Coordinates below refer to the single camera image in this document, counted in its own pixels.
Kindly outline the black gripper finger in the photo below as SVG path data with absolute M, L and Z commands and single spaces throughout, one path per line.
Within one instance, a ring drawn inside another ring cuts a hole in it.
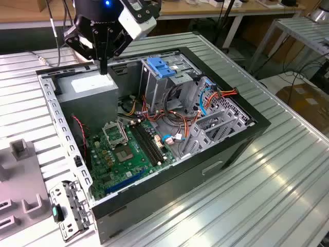
M 65 43 L 76 53 L 78 53 L 80 57 L 88 61 L 92 61 L 97 67 L 99 73 L 102 75 L 103 55 L 101 54 L 100 48 L 97 48 L 97 43 L 90 42 L 87 38 L 80 34 L 75 25 L 66 30 L 63 35 Z
M 107 74 L 107 62 L 118 57 L 132 42 L 132 37 L 123 27 L 106 27 L 103 41 L 103 74 Z

